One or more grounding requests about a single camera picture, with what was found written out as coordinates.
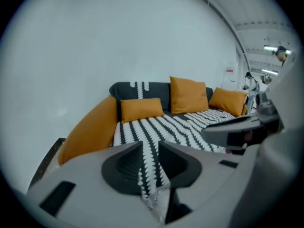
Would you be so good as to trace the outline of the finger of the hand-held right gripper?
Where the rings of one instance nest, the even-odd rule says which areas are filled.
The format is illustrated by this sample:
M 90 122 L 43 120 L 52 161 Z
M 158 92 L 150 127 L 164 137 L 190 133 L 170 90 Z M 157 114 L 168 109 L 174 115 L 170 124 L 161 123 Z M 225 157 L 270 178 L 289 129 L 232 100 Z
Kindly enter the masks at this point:
M 201 130 L 202 139 L 226 149 L 241 151 L 264 140 L 264 124 L 259 119 L 235 124 L 215 123 Z

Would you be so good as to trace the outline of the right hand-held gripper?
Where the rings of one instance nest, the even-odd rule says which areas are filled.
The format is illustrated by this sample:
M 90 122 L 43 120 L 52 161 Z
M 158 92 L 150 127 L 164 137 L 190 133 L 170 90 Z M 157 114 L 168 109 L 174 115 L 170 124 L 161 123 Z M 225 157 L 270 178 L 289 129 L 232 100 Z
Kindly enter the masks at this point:
M 259 119 L 262 125 L 279 121 L 285 130 L 304 128 L 304 52 L 294 52 L 265 91 L 256 95 L 256 114 L 223 122 L 238 124 Z

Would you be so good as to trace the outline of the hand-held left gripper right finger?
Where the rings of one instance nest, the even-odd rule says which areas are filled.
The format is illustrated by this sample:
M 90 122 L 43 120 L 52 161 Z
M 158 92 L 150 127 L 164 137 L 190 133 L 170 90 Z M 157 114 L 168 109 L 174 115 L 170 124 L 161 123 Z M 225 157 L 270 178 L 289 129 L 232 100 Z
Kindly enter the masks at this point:
M 165 223 L 174 222 L 208 201 L 236 170 L 241 157 L 159 142 L 159 164 L 170 181 Z

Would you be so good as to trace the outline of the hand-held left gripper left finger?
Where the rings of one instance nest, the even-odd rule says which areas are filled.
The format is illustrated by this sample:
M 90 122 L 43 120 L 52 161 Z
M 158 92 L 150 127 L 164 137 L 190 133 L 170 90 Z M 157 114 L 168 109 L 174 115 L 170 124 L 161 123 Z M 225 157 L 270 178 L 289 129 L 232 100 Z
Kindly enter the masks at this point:
M 142 155 L 142 142 L 80 155 L 36 182 L 27 197 L 62 226 L 160 228 L 141 200 Z

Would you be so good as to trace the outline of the wide orange cushion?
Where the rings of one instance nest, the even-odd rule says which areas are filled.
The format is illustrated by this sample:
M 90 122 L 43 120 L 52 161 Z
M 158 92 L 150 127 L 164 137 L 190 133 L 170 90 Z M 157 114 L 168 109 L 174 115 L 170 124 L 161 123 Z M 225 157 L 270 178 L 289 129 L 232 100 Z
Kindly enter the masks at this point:
M 247 111 L 246 98 L 246 92 L 230 91 L 217 87 L 209 100 L 209 107 L 225 111 L 234 117 L 240 117 L 245 115 Z

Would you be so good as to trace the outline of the tall square orange cushion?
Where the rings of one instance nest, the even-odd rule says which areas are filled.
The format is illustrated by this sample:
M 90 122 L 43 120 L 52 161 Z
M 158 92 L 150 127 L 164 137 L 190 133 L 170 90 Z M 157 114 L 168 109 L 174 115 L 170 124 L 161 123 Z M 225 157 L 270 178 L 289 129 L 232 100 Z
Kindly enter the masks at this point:
M 170 76 L 171 112 L 187 114 L 209 110 L 206 84 Z

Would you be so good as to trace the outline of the mustard orange rectangular pillow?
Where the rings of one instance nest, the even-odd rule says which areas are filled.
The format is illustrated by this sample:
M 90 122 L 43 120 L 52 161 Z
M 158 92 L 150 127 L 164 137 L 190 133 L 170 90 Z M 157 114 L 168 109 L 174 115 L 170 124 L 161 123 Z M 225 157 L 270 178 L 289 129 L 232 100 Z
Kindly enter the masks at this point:
M 121 100 L 121 123 L 164 116 L 159 98 Z

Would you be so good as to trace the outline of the black white striped blanket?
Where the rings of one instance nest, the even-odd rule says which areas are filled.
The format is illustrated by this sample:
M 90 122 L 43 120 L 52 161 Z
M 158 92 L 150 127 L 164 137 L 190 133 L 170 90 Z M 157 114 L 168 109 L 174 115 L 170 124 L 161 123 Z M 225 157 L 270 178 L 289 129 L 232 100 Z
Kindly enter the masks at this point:
M 159 98 L 164 116 L 149 117 L 122 123 L 121 107 L 112 146 L 141 141 L 143 164 L 139 172 L 142 200 L 148 209 L 158 206 L 160 188 L 167 188 L 169 179 L 158 161 L 159 141 L 168 141 L 208 152 L 224 153 L 221 146 L 205 142 L 200 132 L 208 125 L 231 120 L 228 112 L 209 109 L 205 112 L 172 114 L 170 107 L 170 84 L 159 82 L 117 82 L 109 89 L 119 104 L 122 100 Z

